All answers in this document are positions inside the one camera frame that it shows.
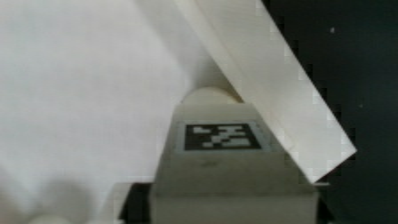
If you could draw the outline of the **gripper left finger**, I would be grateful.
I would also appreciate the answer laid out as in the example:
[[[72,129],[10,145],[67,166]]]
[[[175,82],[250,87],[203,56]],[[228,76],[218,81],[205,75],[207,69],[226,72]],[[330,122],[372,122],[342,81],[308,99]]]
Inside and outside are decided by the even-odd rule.
[[[152,224],[152,182],[118,183],[111,191],[111,224]]]

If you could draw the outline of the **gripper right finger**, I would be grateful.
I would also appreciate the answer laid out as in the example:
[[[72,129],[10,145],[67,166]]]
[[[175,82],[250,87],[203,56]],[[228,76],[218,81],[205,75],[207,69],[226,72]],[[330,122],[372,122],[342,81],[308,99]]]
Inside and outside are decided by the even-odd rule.
[[[315,187],[319,190],[319,209],[317,209],[317,224],[335,224],[335,215],[328,205],[328,182],[317,182]]]

